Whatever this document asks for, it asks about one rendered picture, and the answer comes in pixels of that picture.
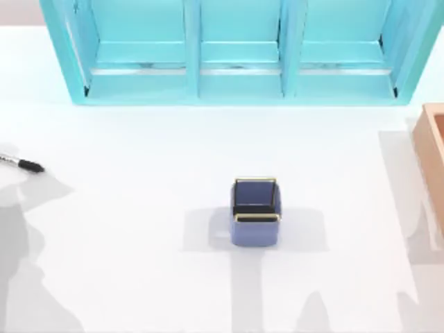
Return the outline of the blue square pen holder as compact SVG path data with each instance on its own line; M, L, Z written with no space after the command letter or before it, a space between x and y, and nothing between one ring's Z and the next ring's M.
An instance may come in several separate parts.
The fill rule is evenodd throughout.
M282 201L276 178L237 178L231 188L230 209L234 245L267 247L278 242Z

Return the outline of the light blue rack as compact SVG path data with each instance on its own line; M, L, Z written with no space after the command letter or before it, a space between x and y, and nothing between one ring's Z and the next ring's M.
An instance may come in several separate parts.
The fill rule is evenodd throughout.
M39 0L77 105L406 105L444 0Z

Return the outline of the black and white marker pen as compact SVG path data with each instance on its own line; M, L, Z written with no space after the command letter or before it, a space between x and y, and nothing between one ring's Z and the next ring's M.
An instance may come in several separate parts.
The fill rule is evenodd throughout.
M23 169L31 173L45 172L45 168L42 165L38 164L37 162L31 162L28 160L20 159L18 157L13 157L0 153L0 161L14 165L15 167L18 167L20 169Z

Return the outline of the salmon shallow box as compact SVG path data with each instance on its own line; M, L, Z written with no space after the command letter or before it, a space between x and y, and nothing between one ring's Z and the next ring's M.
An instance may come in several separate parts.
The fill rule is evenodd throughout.
M422 106L412 136L444 247L444 103Z

